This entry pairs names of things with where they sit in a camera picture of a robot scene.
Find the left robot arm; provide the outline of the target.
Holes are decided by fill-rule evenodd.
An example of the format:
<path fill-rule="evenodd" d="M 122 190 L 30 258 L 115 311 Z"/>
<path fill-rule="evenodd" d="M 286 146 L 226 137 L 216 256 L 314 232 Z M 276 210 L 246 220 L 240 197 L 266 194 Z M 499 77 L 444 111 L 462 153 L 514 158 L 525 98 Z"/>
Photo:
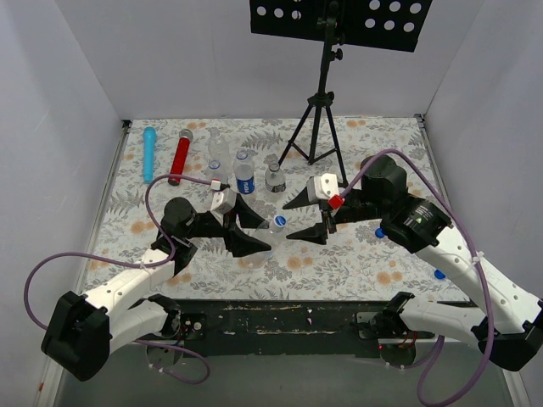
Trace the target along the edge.
<path fill-rule="evenodd" d="M 270 250 L 245 234 L 264 222 L 240 194 L 215 193 L 210 210 L 199 213 L 185 198 L 164 208 L 156 240 L 140 262 L 83 294 L 68 292 L 57 302 L 42 352 L 84 382 L 96 375 L 117 349 L 147 335 L 177 337 L 180 305 L 151 290 L 187 267 L 197 252 L 192 238 L 221 238 L 233 257 Z"/>

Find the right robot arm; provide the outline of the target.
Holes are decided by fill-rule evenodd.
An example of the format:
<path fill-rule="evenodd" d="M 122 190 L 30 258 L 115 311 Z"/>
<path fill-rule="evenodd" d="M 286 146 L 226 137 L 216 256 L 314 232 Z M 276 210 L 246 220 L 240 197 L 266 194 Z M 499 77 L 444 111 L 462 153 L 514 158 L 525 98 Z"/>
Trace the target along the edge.
<path fill-rule="evenodd" d="M 322 220 L 288 235 L 323 245 L 339 224 L 379 220 L 383 234 L 445 274 L 472 308 L 438 304 L 397 293 L 372 317 L 360 318 L 363 337 L 403 337 L 428 332 L 490 351 L 490 361 L 520 371 L 542 346 L 542 301 L 509 280 L 482 254 L 472 252 L 455 220 L 409 193 L 406 171 L 387 154 L 363 161 L 360 188 L 341 192 L 332 174 L 314 176 L 285 209 L 318 205 Z"/>

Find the blue Pocari Sweat cap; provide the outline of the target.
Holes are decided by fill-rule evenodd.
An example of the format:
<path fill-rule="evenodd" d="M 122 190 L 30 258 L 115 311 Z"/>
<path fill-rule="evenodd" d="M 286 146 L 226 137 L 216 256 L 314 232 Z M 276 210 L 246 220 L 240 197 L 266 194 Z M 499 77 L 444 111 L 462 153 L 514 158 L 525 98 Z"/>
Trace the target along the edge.
<path fill-rule="evenodd" d="M 283 215 L 275 215 L 273 223 L 277 228 L 283 229 L 287 225 L 287 219 Z"/>

